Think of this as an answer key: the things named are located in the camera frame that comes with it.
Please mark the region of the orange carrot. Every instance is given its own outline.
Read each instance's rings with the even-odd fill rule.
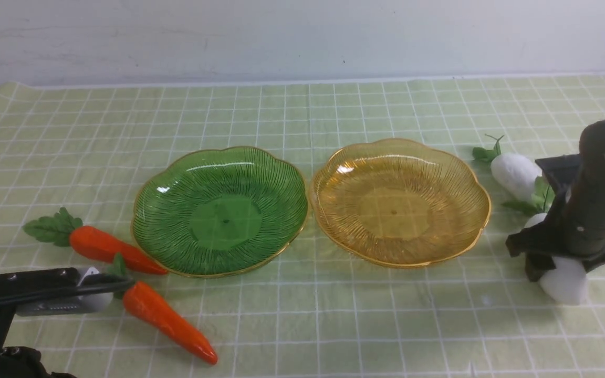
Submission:
[[[127,274],[120,254],[116,254],[109,272],[119,276]],[[135,318],[158,328],[170,340],[208,364],[218,363],[218,356],[204,335],[176,313],[147,283],[138,281],[125,293],[115,296],[122,299],[125,310]]]
[[[79,255],[90,260],[111,263],[116,254],[121,253],[125,265],[131,270],[150,275],[168,273],[137,247],[120,241],[102,230],[84,225],[81,218],[72,217],[64,207],[52,217],[41,217],[27,222],[22,229],[39,242],[72,247]]]

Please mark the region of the grid tablecloth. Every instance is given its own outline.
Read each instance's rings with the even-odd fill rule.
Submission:
[[[605,118],[605,76],[263,86],[0,86],[0,272],[91,265],[22,232],[60,206],[130,241],[134,196],[198,149],[255,145],[306,179],[341,146],[404,137],[471,160],[502,139],[531,158],[577,151]],[[246,275],[140,277],[205,333],[209,367],[115,301],[86,316],[15,320],[7,344],[36,347],[78,378],[204,376],[605,378],[605,266],[590,298],[556,306],[526,282],[504,241],[525,218],[472,162],[494,213],[464,256],[389,270],[335,246],[314,220],[276,260]]]

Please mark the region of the green plate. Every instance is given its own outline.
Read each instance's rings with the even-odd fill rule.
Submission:
[[[203,150],[144,184],[132,236],[170,272],[234,275],[281,253],[308,211],[305,180],[290,163],[249,146]]]

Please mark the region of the plate rim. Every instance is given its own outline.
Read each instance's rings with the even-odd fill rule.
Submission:
[[[288,240],[288,242],[286,242],[279,249],[279,251],[276,251],[274,254],[272,254],[265,260],[259,261],[259,263],[251,265],[247,268],[243,268],[240,270],[233,270],[231,272],[215,273],[213,275],[193,275],[190,273],[183,273],[183,272],[179,272],[177,270],[168,268],[164,264],[160,263],[160,261],[158,261],[156,258],[151,256],[151,254],[149,254],[148,251],[146,251],[144,248],[142,248],[139,245],[139,242],[137,242],[137,238],[134,236],[134,220],[137,217],[137,201],[139,200],[139,197],[141,196],[141,192],[144,190],[144,187],[146,187],[148,184],[153,182],[153,180],[158,179],[159,176],[165,174],[165,172],[170,170],[170,168],[172,168],[174,165],[176,165],[176,163],[179,163],[181,160],[188,158],[190,155],[195,155],[195,154],[203,153],[203,152],[211,152],[211,151],[225,152],[225,151],[229,151],[232,149],[253,149],[253,150],[259,151],[261,153],[265,153],[268,157],[270,157],[274,161],[279,161],[281,163],[284,163],[286,165],[290,165],[291,167],[293,167],[293,169],[295,169],[298,177],[300,177],[300,179],[302,180],[302,184],[304,187],[302,196],[305,197],[305,205],[306,205],[305,218],[303,218],[302,222],[300,223],[300,227],[298,227],[295,234],[293,234],[293,237],[291,237],[291,239]],[[181,157],[172,161],[170,164],[168,164],[166,166],[165,169],[163,169],[161,172],[157,173],[156,175],[152,176],[150,179],[146,180],[146,182],[144,182],[144,184],[142,184],[141,187],[139,187],[139,190],[137,191],[137,195],[134,196],[134,203],[132,204],[132,220],[130,220],[130,237],[132,238],[132,242],[137,247],[137,249],[139,249],[139,251],[141,251],[145,256],[147,256],[147,258],[151,259],[154,263],[158,264],[158,266],[160,266],[161,268],[165,269],[166,271],[168,271],[170,273],[174,273],[175,275],[182,276],[182,277],[192,277],[192,278],[221,278],[221,277],[229,277],[229,276],[234,276],[234,275],[242,275],[242,274],[248,273],[252,270],[256,270],[257,268],[261,268],[262,266],[266,265],[267,263],[270,263],[272,260],[277,258],[281,254],[281,252],[284,251],[284,249],[288,248],[288,246],[290,246],[290,244],[298,236],[300,236],[300,234],[303,232],[303,229],[305,229],[305,226],[307,225],[307,221],[309,220],[310,211],[312,211],[312,204],[310,203],[309,196],[307,196],[307,192],[308,192],[307,186],[308,185],[305,180],[305,176],[303,175],[301,170],[296,165],[294,165],[293,163],[290,163],[286,160],[280,159],[280,158],[276,157],[275,155],[273,155],[272,153],[270,153],[269,151],[262,149],[262,148],[257,148],[256,146],[238,145],[238,146],[229,146],[229,148],[224,148],[224,149],[199,149],[196,151],[192,151],[192,152],[182,155]]]
[[[418,146],[422,146],[423,148],[428,149],[430,151],[435,151],[437,153],[443,153],[445,155],[451,156],[451,158],[453,158],[454,160],[461,162],[464,169],[466,169],[471,174],[471,177],[473,178],[473,184],[480,188],[481,192],[484,194],[484,197],[487,199],[488,206],[487,206],[487,216],[485,217],[485,220],[482,222],[481,227],[478,228],[477,235],[475,235],[475,239],[473,239],[473,241],[470,242],[470,244],[468,244],[468,246],[466,246],[464,249],[462,249],[461,251],[459,251],[451,256],[447,256],[446,258],[431,260],[431,261],[427,261],[424,263],[420,262],[420,263],[416,263],[416,264],[394,264],[394,263],[390,263],[390,262],[380,261],[380,260],[377,260],[376,258],[370,258],[368,256],[365,256],[360,251],[357,251],[356,249],[346,246],[345,244],[341,243],[340,241],[338,241],[337,239],[332,237],[329,234],[327,228],[321,224],[321,222],[319,221],[319,219],[321,217],[321,215],[319,214],[319,209],[321,208],[321,206],[319,206],[319,201],[317,199],[317,197],[318,197],[317,191],[315,191],[315,187],[318,184],[318,181],[320,179],[322,172],[325,172],[327,170],[327,168],[329,167],[329,163],[331,163],[333,158],[336,157],[339,153],[341,153],[347,149],[350,149],[350,148],[357,148],[358,146],[369,145],[369,144],[379,144],[379,143],[384,143],[384,142],[388,142],[388,141],[401,141],[401,142],[406,142],[408,144],[417,144]],[[331,239],[331,241],[333,241],[336,245],[338,245],[342,249],[345,249],[345,251],[347,251],[355,256],[358,256],[359,258],[362,258],[365,261],[369,261],[370,263],[373,263],[373,264],[376,264],[379,266],[383,266],[385,268],[401,268],[401,269],[424,268],[425,266],[444,263],[445,261],[449,261],[454,258],[458,258],[459,256],[468,252],[471,248],[475,247],[477,242],[480,240],[480,237],[484,233],[485,228],[487,228],[490,218],[492,217],[492,198],[489,196],[489,192],[487,191],[487,189],[482,184],[480,184],[480,181],[478,180],[477,175],[475,174],[475,171],[473,171],[473,168],[471,168],[471,166],[468,163],[466,163],[466,161],[462,160],[460,157],[458,157],[452,153],[449,153],[447,151],[443,151],[441,149],[435,149],[435,148],[432,148],[431,146],[427,146],[424,143],[420,143],[413,139],[407,139],[407,138],[398,138],[398,137],[383,138],[383,139],[377,139],[377,141],[372,141],[372,142],[352,143],[352,144],[348,144],[348,145],[344,146],[343,148],[338,149],[338,151],[333,153],[333,155],[331,155],[326,160],[326,163],[324,163],[324,165],[319,170],[317,170],[317,172],[314,173],[314,175],[312,176],[312,180],[310,181],[308,191],[309,192],[307,194],[307,197],[309,198],[310,205],[313,208],[315,220],[317,221],[317,225],[319,225],[319,228],[324,232],[326,237]]]

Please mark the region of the glass plate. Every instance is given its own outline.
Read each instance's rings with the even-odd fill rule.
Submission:
[[[372,263],[415,268],[475,245],[492,203],[459,158],[408,139],[340,149],[315,174],[310,201],[320,227]]]
[[[250,146],[202,150],[144,184],[132,236],[170,272],[220,277],[275,258],[308,211],[305,180],[290,163]]]

